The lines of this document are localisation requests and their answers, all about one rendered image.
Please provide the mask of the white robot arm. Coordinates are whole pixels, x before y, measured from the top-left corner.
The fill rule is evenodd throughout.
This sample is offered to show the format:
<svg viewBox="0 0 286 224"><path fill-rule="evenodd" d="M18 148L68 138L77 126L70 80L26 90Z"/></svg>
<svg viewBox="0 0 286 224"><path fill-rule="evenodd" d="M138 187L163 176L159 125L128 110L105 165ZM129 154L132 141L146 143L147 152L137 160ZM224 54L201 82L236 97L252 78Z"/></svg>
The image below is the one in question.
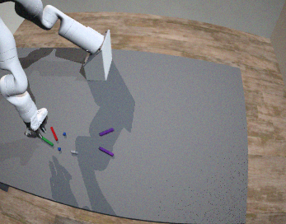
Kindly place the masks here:
<svg viewBox="0 0 286 224"><path fill-rule="evenodd" d="M56 21L60 19L59 35L84 49L89 54L94 54L103 42L103 35L89 26L86 28L51 5L47 5L43 9L43 4L40 0L0 0L0 3L3 2L16 2L16 14L28 21L32 21L44 30L50 30ZM30 122L31 129L35 131L41 125L48 112L45 108L37 110L35 103L26 91L28 81L17 56L14 36L1 17L0 68L12 73L0 79L2 96L15 106L22 120L27 123Z"/></svg>

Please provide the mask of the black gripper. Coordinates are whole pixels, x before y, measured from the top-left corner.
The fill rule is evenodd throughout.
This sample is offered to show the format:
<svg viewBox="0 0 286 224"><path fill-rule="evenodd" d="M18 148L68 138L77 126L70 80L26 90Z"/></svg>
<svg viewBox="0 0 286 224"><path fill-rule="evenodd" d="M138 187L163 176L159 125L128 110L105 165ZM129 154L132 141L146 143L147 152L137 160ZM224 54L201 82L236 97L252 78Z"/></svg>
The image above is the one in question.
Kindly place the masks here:
<svg viewBox="0 0 286 224"><path fill-rule="evenodd" d="M38 138L42 138L42 136L40 135L38 129L36 129L35 131L33 130L33 133L30 132L30 131L32 130L31 127L30 127L30 122L29 122L29 123L24 122L24 123L26 124L26 128L27 128L27 131L24 132L24 134L25 134L28 138L36 138L36 136L37 136ZM46 132L45 132L45 126L44 126L44 124L46 124L46 117L45 117L44 121L43 121L43 122L41 123L41 125L40 125L41 131L44 132L44 133L46 133Z"/></svg>

